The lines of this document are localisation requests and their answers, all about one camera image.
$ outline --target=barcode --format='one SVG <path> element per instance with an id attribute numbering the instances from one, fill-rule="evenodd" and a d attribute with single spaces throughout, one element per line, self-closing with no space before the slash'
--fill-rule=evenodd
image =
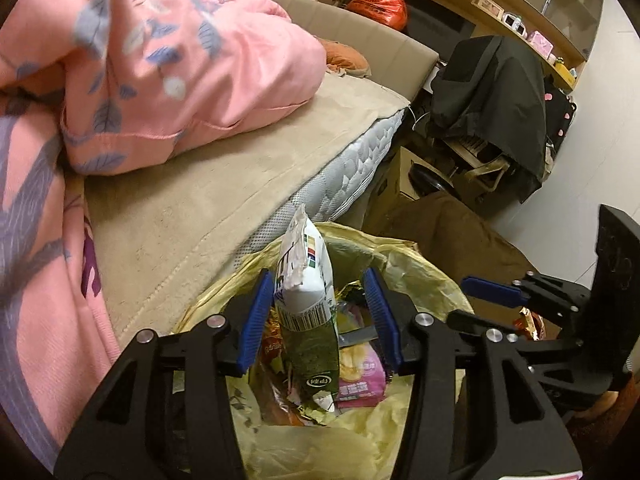
<path id="1" fill-rule="evenodd" d="M 320 325 L 324 325 L 331 319 L 331 311 L 326 307 L 324 301 L 319 301 L 302 314 L 292 314 L 283 308 L 278 307 L 280 323 L 287 329 L 295 332 L 304 332 Z"/>

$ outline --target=metal screw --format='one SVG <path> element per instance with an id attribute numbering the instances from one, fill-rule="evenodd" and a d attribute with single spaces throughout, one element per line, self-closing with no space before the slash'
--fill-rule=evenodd
<path id="1" fill-rule="evenodd" d="M 486 338 L 493 343 L 499 343 L 502 341 L 502 332 L 497 328 L 490 328 L 486 331 Z"/>
<path id="2" fill-rule="evenodd" d="M 139 343 L 148 343 L 154 338 L 154 331 L 148 328 L 141 330 L 136 334 L 136 341 Z"/>
<path id="3" fill-rule="evenodd" d="M 433 316 L 426 312 L 421 312 L 415 316 L 415 322 L 421 326 L 431 326 L 433 324 Z"/>
<path id="4" fill-rule="evenodd" d="M 213 316 L 209 316 L 207 319 L 207 326 L 211 328 L 220 328 L 223 327 L 226 323 L 226 319 L 224 316 L 220 316 L 220 314 L 214 314 Z"/>

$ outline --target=pillow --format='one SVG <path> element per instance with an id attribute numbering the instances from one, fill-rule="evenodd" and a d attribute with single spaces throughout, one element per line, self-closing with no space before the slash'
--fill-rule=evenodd
<path id="1" fill-rule="evenodd" d="M 352 46 L 318 38 L 326 50 L 326 65 L 332 72 L 344 72 L 354 77 L 371 76 L 365 57 Z"/>

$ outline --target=pink blanket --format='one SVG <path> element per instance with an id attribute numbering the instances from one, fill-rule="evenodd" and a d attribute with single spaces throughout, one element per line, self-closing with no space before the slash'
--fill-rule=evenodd
<path id="1" fill-rule="evenodd" d="M 78 174 L 273 123 L 324 58 L 271 0 L 18 1 L 0 29 L 0 402 L 47 468 L 119 353 Z"/>

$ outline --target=pink snack bag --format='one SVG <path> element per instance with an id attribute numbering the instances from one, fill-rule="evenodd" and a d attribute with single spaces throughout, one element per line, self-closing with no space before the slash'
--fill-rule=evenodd
<path id="1" fill-rule="evenodd" d="M 352 330 L 364 326 L 362 315 L 356 305 L 339 304 L 338 312 L 339 326 L 342 326 L 345 320 L 353 327 Z M 338 386 L 335 401 L 341 409 L 376 406 L 385 398 L 385 369 L 378 354 L 369 343 L 340 349 Z"/>

